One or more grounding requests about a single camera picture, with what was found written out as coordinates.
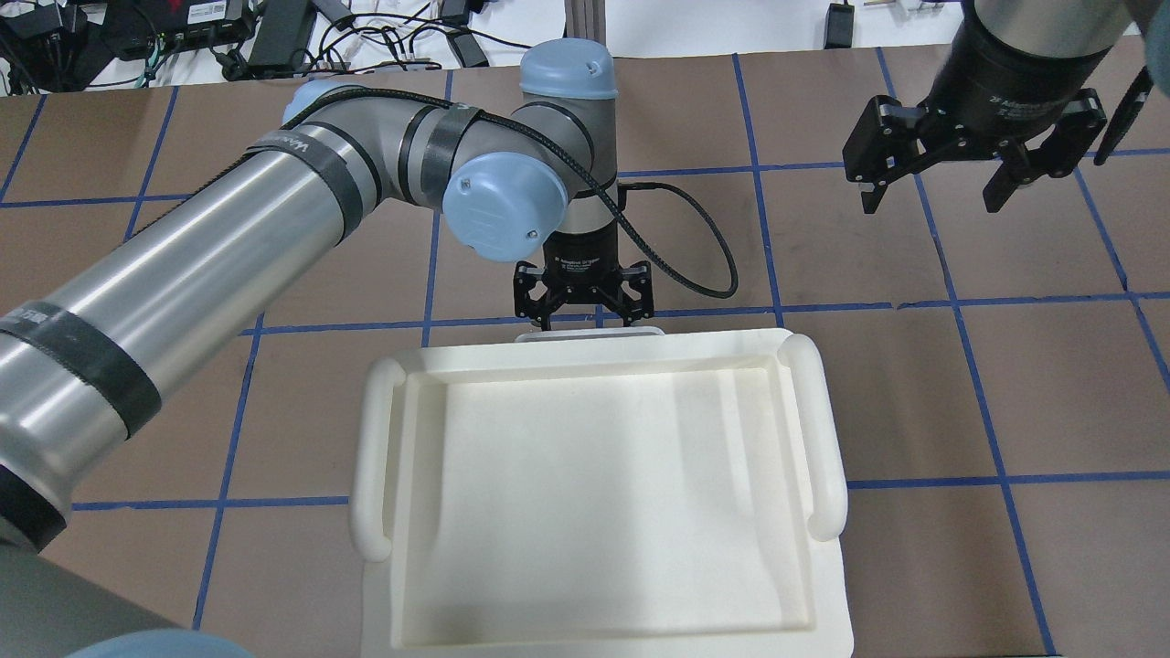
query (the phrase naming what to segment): black power brick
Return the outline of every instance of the black power brick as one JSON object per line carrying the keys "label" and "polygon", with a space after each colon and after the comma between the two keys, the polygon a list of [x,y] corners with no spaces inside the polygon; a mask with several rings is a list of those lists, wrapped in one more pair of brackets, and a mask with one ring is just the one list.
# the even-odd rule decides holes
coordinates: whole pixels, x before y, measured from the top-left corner
{"label": "black power brick", "polygon": [[825,14],[825,49],[853,47],[853,5],[833,2]]}

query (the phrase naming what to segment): cable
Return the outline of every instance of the cable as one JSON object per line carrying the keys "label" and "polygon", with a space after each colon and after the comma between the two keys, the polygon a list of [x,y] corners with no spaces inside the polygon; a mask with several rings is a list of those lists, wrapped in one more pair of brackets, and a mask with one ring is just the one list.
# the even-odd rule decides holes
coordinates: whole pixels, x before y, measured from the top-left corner
{"label": "cable", "polygon": [[[281,126],[281,129],[289,130],[291,128],[296,128],[301,122],[303,122],[310,115],[332,103],[347,101],[351,98],[363,98],[363,97],[399,98],[405,101],[414,101],[427,105],[434,105],[442,109],[450,108],[454,104],[452,101],[434,98],[432,96],[424,96],[421,94],[414,94],[412,91],[400,91],[397,89],[347,89],[330,94],[323,98],[317,100],[308,108],[302,110],[298,115],[289,119],[284,125]],[[603,204],[605,204],[605,207],[610,211],[611,214],[613,214],[613,219],[618,222],[618,226],[620,226],[621,229],[625,231],[627,235],[629,235],[629,239],[644,254],[646,254],[646,258],[648,258],[651,262],[658,266],[659,269],[666,273],[667,276],[675,280],[677,283],[680,283],[688,290],[698,293],[700,295],[704,295],[708,297],[725,300],[731,295],[734,295],[736,290],[739,288],[739,274],[738,270],[736,269],[735,256],[731,254],[731,248],[728,246],[727,240],[723,238],[722,232],[718,229],[718,226],[716,226],[715,220],[711,219],[710,214],[708,214],[706,210],[701,210],[702,206],[698,204],[698,201],[696,201],[693,197],[690,197],[690,194],[687,194],[682,190],[674,187],[673,185],[667,185],[665,183],[629,184],[633,186],[638,186],[636,189],[667,190],[674,192],[680,197],[682,197],[683,200],[690,204],[691,207],[694,207],[696,211],[700,211],[700,214],[702,215],[703,220],[707,221],[708,227],[715,235],[715,239],[720,245],[720,249],[723,252],[723,258],[727,260],[728,272],[730,273],[730,279],[731,279],[727,290],[715,290],[713,288],[708,288],[706,286],[696,283],[695,281],[691,281],[690,279],[683,276],[675,268],[670,267],[670,265],[667,263],[666,260],[663,260],[662,256],[658,254],[658,252],[651,248],[651,246],[638,233],[638,231],[634,229],[633,225],[631,225],[629,220],[626,219],[626,215],[621,212],[621,208],[618,206],[618,204],[613,200],[612,197],[610,197],[610,194],[605,191],[601,184],[598,183],[596,178],[593,178],[593,176],[589,172],[589,170],[581,166],[581,164],[577,162],[577,159],[573,158],[567,151],[562,149],[559,144],[544,136],[544,133],[515,119],[493,115],[486,111],[480,111],[480,114],[476,116],[476,119],[491,123],[501,128],[507,128],[514,132],[518,132],[519,135],[528,137],[532,142],[536,142],[537,144],[546,149],[550,153],[556,156],[557,159],[565,163],[565,166],[572,170],[573,173],[576,173],[585,183],[585,185],[587,185],[590,190],[594,194],[597,194],[597,198],[600,199]]]}
{"label": "cable", "polygon": [[117,87],[119,84],[130,84],[131,82],[137,82],[139,76],[130,77],[126,80],[119,80],[118,82],[103,82],[101,84],[88,84],[85,89],[101,89],[102,87]]}
{"label": "cable", "polygon": [[648,180],[641,183],[618,183],[618,190],[619,192],[620,191],[635,192],[639,190],[666,190],[667,192],[672,192],[679,196],[680,198],[682,198],[683,201],[687,201],[690,205],[690,207],[694,208],[696,213],[698,213],[698,217],[703,218],[703,221],[707,222],[707,227],[711,229],[711,235],[715,237],[715,241],[718,242],[720,251],[723,252],[723,258],[727,259],[728,274],[730,274],[731,279],[731,282],[727,289],[727,296],[730,297],[731,295],[735,294],[735,292],[739,288],[739,272],[738,269],[736,269],[735,266],[735,256],[731,255],[731,247],[728,246],[727,240],[723,238],[723,232],[720,231],[720,227],[715,224],[715,219],[711,217],[710,213],[707,212],[707,208],[704,208],[702,204],[700,204],[694,197],[688,194],[684,190],[675,187],[669,183],[660,183],[656,180]]}
{"label": "cable", "polygon": [[46,47],[44,50],[46,50],[46,54],[50,54],[51,53],[51,56],[49,57],[49,61],[53,63],[53,77],[54,77],[54,80],[57,83],[57,91],[64,91],[66,88],[64,88],[63,78],[64,78],[66,71],[64,71],[64,66],[63,66],[64,64],[64,62],[63,62],[64,57],[61,55],[61,35],[58,35],[58,34],[51,35],[49,37],[49,42],[53,43],[53,50],[50,52],[48,47]]}
{"label": "cable", "polygon": [[[418,18],[418,13],[414,16],[410,16],[410,15],[406,15],[406,14],[392,14],[392,13],[385,13],[385,12],[364,12],[364,13],[353,14],[352,16],[353,16],[353,19],[363,19],[363,18],[365,18],[365,19],[371,19],[371,18],[390,18],[390,19],[400,20],[404,23],[407,23],[407,22],[421,23],[420,27],[418,27],[414,30],[412,30],[411,34],[408,34],[407,37],[406,37],[408,40],[408,46],[410,46],[408,52],[411,52],[411,53],[414,52],[414,47],[413,47],[413,44],[414,44],[414,37],[417,37],[419,34],[422,34],[425,32],[432,32],[432,30],[442,32],[443,34],[446,34],[446,30],[442,29],[442,26],[445,25],[442,21],[438,21],[438,20],[434,20],[434,19]],[[349,20],[349,16],[346,16],[344,19],[338,19],[337,21],[333,21],[333,22],[329,23],[329,26],[325,27],[324,32],[321,33],[321,39],[317,42],[317,55],[308,64],[310,68],[317,66],[317,63],[321,62],[321,60],[326,56],[326,53],[329,53],[330,50],[333,50],[345,39],[349,39],[350,36],[353,36],[355,34],[362,34],[363,32],[369,32],[371,29],[371,26],[359,26],[359,27],[352,27],[352,28],[345,29],[345,30],[338,30],[339,23],[344,22],[345,20]],[[531,46],[529,46],[526,43],[518,43],[516,41],[508,41],[507,39],[501,39],[498,36],[495,36],[495,35],[491,35],[491,34],[487,34],[487,33],[480,32],[477,29],[470,29],[470,28],[463,28],[463,29],[466,32],[475,34],[476,36],[482,36],[483,39],[487,39],[489,41],[495,41],[496,43],[501,43],[501,44],[509,46],[509,47],[512,47],[512,48],[523,48],[523,49],[531,48]],[[340,32],[340,35],[337,39],[335,39],[333,41],[331,41],[329,43],[329,46],[326,47],[325,46],[325,39],[329,36],[330,33],[332,33],[335,30]]]}
{"label": "cable", "polygon": [[12,64],[12,68],[20,71],[20,74],[25,76],[25,82],[22,83],[22,87],[28,85],[28,89],[30,91],[40,94],[41,90],[36,87],[36,80],[28,73],[28,69],[25,68],[25,62],[20,61],[20,57],[16,56],[16,52],[12,48],[12,46],[8,44],[8,41],[5,40],[2,33],[0,33],[0,46],[4,46],[4,49],[7,53],[7,56],[5,59],[8,60],[8,63]]}

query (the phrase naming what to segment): robotic arm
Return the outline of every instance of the robotic arm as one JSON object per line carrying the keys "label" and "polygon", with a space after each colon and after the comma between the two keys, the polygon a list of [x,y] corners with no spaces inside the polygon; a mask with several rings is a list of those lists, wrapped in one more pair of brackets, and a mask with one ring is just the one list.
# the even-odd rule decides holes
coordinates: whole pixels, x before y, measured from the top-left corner
{"label": "robotic arm", "polygon": [[[1164,77],[1170,2],[1128,5],[1144,23],[1150,70]],[[999,170],[983,190],[987,211],[997,212],[1020,186],[1041,176],[1068,176],[1106,126],[1096,91],[1081,85],[1133,20],[1126,5],[963,0],[963,14],[925,100],[908,108],[892,96],[874,96],[845,144],[845,173],[860,185],[866,213],[878,210],[887,186],[900,178],[944,160],[999,158]],[[1142,81],[1144,89],[1135,88],[1119,110],[1097,164],[1144,102],[1150,76],[1135,84]],[[1040,145],[1027,144],[1049,128]]]}
{"label": "robotic arm", "polygon": [[[1161,7],[1135,16],[1161,53],[1152,78],[1164,80],[1170,1],[1129,4]],[[984,199],[998,210],[1035,177],[1072,171],[1106,123],[1081,85],[1129,22],[1117,0],[964,0],[963,8],[928,97],[915,108],[874,97],[845,145],[866,212],[907,174],[994,157],[1003,165]],[[35,551],[64,528],[81,478],[384,199],[442,208],[456,238],[493,260],[543,245],[546,267],[517,265],[514,289],[517,315],[544,328],[563,303],[603,303],[626,323],[653,315],[649,265],[618,265],[618,226],[691,289],[735,292],[714,225],[732,266],[727,292],[662,263],[613,200],[617,90],[605,48],[544,43],[521,75],[525,105],[511,118],[309,83],[281,130],[190,200],[0,318],[0,653],[61,654],[166,625],[96,585],[87,594],[90,585]],[[1040,146],[1027,146],[1048,128]],[[548,292],[532,300],[538,281]]]}
{"label": "robotic arm", "polygon": [[[381,200],[442,207],[460,240],[502,261],[558,228],[605,232],[613,217],[562,220],[617,174],[612,59],[553,41],[522,77],[511,119],[309,83],[303,110],[228,171],[0,320],[0,541],[44,547],[78,480]],[[615,231],[604,238],[615,254]]]}

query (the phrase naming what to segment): metal pole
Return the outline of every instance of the metal pole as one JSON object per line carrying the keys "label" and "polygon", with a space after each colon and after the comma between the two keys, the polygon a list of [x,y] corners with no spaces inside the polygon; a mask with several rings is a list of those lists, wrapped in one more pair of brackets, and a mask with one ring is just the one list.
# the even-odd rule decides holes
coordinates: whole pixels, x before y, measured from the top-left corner
{"label": "metal pole", "polygon": [[565,0],[565,36],[605,43],[605,0]]}

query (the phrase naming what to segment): black cable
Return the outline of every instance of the black cable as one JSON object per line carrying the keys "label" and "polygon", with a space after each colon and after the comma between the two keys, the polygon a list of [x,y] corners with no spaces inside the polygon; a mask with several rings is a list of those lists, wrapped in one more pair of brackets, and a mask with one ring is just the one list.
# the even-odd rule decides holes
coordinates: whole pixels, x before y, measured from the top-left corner
{"label": "black cable", "polygon": [[422,33],[426,33],[426,32],[439,32],[439,33],[442,33],[443,35],[447,34],[447,30],[445,30],[443,28],[441,28],[441,27],[439,27],[436,25],[424,25],[424,26],[419,26],[419,27],[414,28],[413,30],[411,30],[411,35],[407,37],[407,44],[411,48],[411,53],[414,52],[414,39],[418,35],[420,35]]}
{"label": "black cable", "polygon": [[687,201],[690,205],[690,207],[694,208],[696,213],[698,213],[698,217],[703,218],[703,221],[707,222],[707,227],[711,229],[711,235],[715,237],[715,241],[718,242],[720,251],[723,252],[723,258],[727,260],[728,274],[730,274],[730,280],[731,280],[727,289],[727,296],[730,297],[731,295],[735,294],[737,289],[739,289],[739,272],[738,269],[736,269],[735,256],[731,255],[731,247],[728,246],[727,240],[723,238],[723,232],[720,231],[720,227],[715,224],[715,218],[713,218],[711,214],[707,212],[707,208],[704,208],[702,204],[700,204],[694,197],[688,194],[684,190],[670,185],[669,183],[660,183],[656,180],[648,180],[640,183],[618,183],[618,190],[628,192],[634,192],[639,190],[665,190],[667,192],[672,192],[679,196],[680,198],[682,198],[683,201]]}
{"label": "black cable", "polygon": [[[54,77],[54,80],[56,80],[57,91],[64,91],[66,90],[64,89],[64,82],[63,82],[63,78],[64,78],[63,60],[64,60],[64,57],[61,54],[61,36],[57,35],[57,34],[51,35],[49,37],[49,43],[53,44],[53,50],[51,50],[53,56],[49,57],[49,61],[53,63],[53,77]],[[48,47],[46,47],[46,54],[49,54]]]}
{"label": "black cable", "polygon": [[[302,110],[298,115],[289,119],[284,125],[281,126],[281,129],[289,130],[296,128],[301,122],[303,122],[310,115],[332,103],[347,101],[351,98],[363,98],[363,97],[400,98],[405,101],[414,101],[426,105],[434,105],[436,108],[442,108],[442,109],[450,108],[454,104],[452,101],[434,98],[432,96],[414,94],[412,91],[400,91],[397,89],[349,89],[349,90],[337,91],[335,94],[330,94],[323,98],[317,100],[308,108]],[[725,300],[731,295],[734,295],[736,290],[739,288],[739,274],[736,269],[735,258],[731,254],[731,248],[728,246],[727,240],[723,238],[722,232],[716,226],[715,220],[711,219],[710,214],[708,214],[707,211],[701,211],[701,215],[703,217],[703,220],[707,221],[707,225],[711,229],[711,233],[715,235],[715,239],[720,245],[720,249],[723,252],[723,258],[727,259],[728,272],[731,275],[730,276],[731,282],[728,286],[727,290],[715,290],[713,288],[708,288],[706,286],[696,283],[695,281],[691,281],[690,279],[683,276],[675,268],[670,267],[670,265],[667,263],[666,260],[663,260],[662,256],[658,254],[658,252],[651,248],[651,246],[638,233],[638,231],[634,229],[633,225],[629,224],[629,220],[626,219],[626,215],[621,212],[621,208],[618,207],[617,201],[614,201],[613,198],[610,197],[610,194],[605,191],[601,184],[598,183],[596,178],[593,178],[593,176],[589,172],[589,170],[581,166],[581,164],[577,162],[576,158],[573,158],[567,151],[562,149],[559,144],[557,144],[552,139],[549,139],[544,133],[515,119],[493,115],[487,111],[480,111],[480,114],[476,116],[476,121],[484,121],[487,123],[491,123],[501,128],[507,128],[514,132],[518,132],[519,135],[523,135],[524,137],[528,137],[529,139],[536,142],[537,144],[546,149],[550,153],[556,156],[557,159],[565,163],[565,165],[570,170],[572,170],[573,173],[576,173],[594,194],[597,194],[597,198],[600,199],[603,204],[605,204],[605,207],[610,211],[611,214],[613,214],[613,219],[618,222],[618,226],[620,226],[621,229],[625,231],[627,235],[629,235],[629,239],[644,254],[646,254],[646,258],[648,258],[651,262],[658,266],[659,269],[666,273],[667,276],[675,280],[688,290],[698,293],[700,295],[704,295],[708,297]],[[646,189],[668,190],[679,193],[695,210],[702,208],[698,201],[696,201],[693,197],[690,197],[682,190],[679,190],[673,185],[666,185],[663,183],[656,185],[658,185],[656,187],[646,187]]]}
{"label": "black cable", "polygon": [[28,85],[29,91],[35,91],[40,94],[41,90],[36,87],[36,78],[34,78],[28,73],[28,69],[25,68],[25,62],[20,61],[20,57],[16,56],[16,50],[14,50],[12,46],[8,44],[8,41],[5,40],[4,34],[0,34],[0,46],[4,46],[4,49],[7,53],[7,56],[5,59],[8,60],[8,63],[12,64],[12,68],[14,70],[18,70],[20,75],[25,76],[23,85]]}
{"label": "black cable", "polygon": [[143,8],[142,8],[142,7],[140,7],[140,6],[138,5],[138,0],[131,0],[131,1],[130,1],[130,6],[131,6],[131,7],[132,7],[132,8],[135,9],[135,12],[136,12],[136,13],[137,13],[137,14],[138,14],[139,16],[142,16],[142,19],[143,19],[144,21],[146,21],[146,27],[147,27],[147,28],[150,29],[150,34],[151,34],[151,39],[152,39],[152,40],[154,40],[154,39],[161,39],[161,37],[163,37],[163,33],[158,30],[158,27],[156,27],[156,26],[154,26],[154,21],[153,21],[153,20],[152,20],[151,18],[150,18],[150,15],[149,15],[149,14],[147,14],[146,12],[144,12],[144,11],[143,11]]}
{"label": "black cable", "polygon": [[289,53],[289,61],[287,63],[290,67],[300,66],[300,63],[297,63],[297,64],[292,63],[292,57],[296,57],[297,53],[304,53],[305,57],[310,57],[310,59],[312,57],[312,50],[310,50],[308,48],[295,48],[291,53]]}
{"label": "black cable", "polygon": [[[391,13],[385,13],[385,12],[362,12],[362,13],[351,14],[351,16],[353,19],[395,19],[395,20],[400,20],[402,22],[418,22],[418,23],[421,23],[424,27],[425,26],[432,26],[429,29],[438,29],[439,32],[443,32],[446,34],[446,32],[440,27],[440,26],[445,25],[442,21],[438,21],[438,20],[433,20],[433,19],[421,19],[421,18],[419,18],[418,13],[415,15],[413,15],[413,16],[408,16],[406,14],[391,14]],[[355,27],[355,28],[350,28],[350,29],[346,29],[346,30],[340,30],[342,35],[338,36],[337,39],[335,39],[330,43],[330,46],[326,48],[325,47],[325,39],[329,36],[329,34],[331,32],[333,32],[333,30],[337,30],[338,26],[342,22],[350,20],[351,16],[340,18],[340,19],[338,19],[338,20],[329,23],[329,26],[325,27],[324,32],[321,33],[319,41],[317,42],[317,56],[312,61],[309,62],[310,67],[316,66],[317,62],[319,62],[322,60],[322,57],[325,56],[325,53],[328,50],[332,50],[333,48],[336,48],[337,44],[340,43],[343,40],[350,37],[350,36],[352,36],[355,34],[359,34],[362,30],[371,29],[371,26],[360,26],[360,27]],[[489,41],[495,41],[496,43],[502,43],[504,46],[509,46],[509,47],[512,47],[512,48],[523,48],[523,49],[531,48],[531,46],[529,46],[526,43],[518,43],[518,42],[515,42],[515,41],[508,41],[505,39],[500,39],[498,36],[494,36],[494,35],[487,34],[484,32],[480,32],[477,29],[472,29],[472,28],[463,28],[463,29],[466,32],[475,34],[476,36],[482,36],[483,39],[487,39]],[[422,27],[420,27],[420,28],[418,28],[415,30],[412,30],[412,33],[411,33],[410,36],[413,37],[415,34],[421,33],[421,32],[425,32],[422,29]],[[413,41],[413,39],[411,39],[410,44],[411,44],[411,52],[413,53],[414,52],[414,48],[413,48],[414,41]]]}
{"label": "black cable", "polygon": [[176,53],[174,50],[160,53],[158,56],[158,61],[154,62],[154,66],[146,64],[143,68],[143,73],[139,76],[143,80],[143,87],[150,87],[150,83],[154,82],[154,80],[158,77],[158,71],[163,69],[163,66],[166,64],[166,62],[174,55],[174,53]]}
{"label": "black cable", "polygon": [[117,87],[119,84],[130,84],[131,82],[138,82],[139,77],[142,77],[142,76],[140,75],[136,75],[136,76],[133,76],[131,78],[121,80],[118,82],[103,82],[101,84],[88,84],[88,85],[85,85],[85,89],[101,89],[102,87]]}

